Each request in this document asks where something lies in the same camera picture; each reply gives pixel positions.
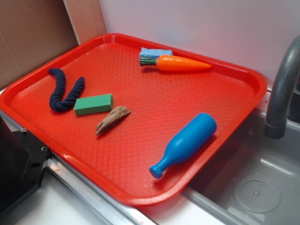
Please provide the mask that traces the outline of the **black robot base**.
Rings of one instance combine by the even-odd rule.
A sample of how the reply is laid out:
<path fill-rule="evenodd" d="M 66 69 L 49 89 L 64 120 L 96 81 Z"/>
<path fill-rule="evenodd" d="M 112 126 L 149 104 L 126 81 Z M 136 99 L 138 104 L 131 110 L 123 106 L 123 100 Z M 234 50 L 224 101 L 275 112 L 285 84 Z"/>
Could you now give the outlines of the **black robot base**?
<path fill-rule="evenodd" d="M 0 120 L 0 214 L 4 215 L 42 183 L 49 148 L 30 131 L 11 131 Z"/>

